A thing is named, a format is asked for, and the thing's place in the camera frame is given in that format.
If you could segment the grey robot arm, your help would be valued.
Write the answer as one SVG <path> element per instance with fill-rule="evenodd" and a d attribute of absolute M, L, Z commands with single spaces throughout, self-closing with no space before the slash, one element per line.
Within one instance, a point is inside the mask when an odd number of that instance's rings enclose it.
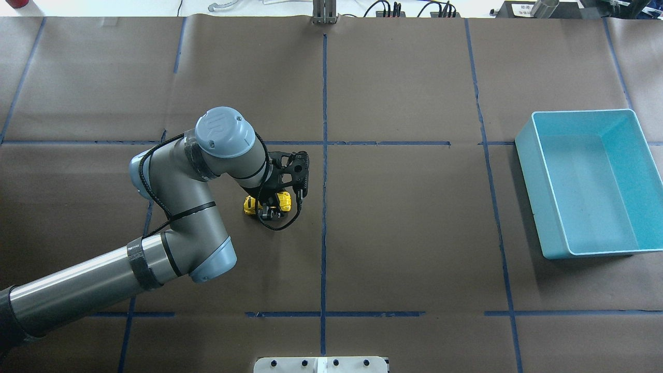
<path fill-rule="evenodd" d="M 160 207 L 155 232 L 81 264 L 2 291 L 2 357 L 50 331 L 181 276 L 202 283 L 234 267 L 237 257 L 208 182 L 232 177 L 256 205 L 279 207 L 268 186 L 267 147 L 234 108 L 206 111 L 194 129 L 133 158 L 131 179 Z"/>

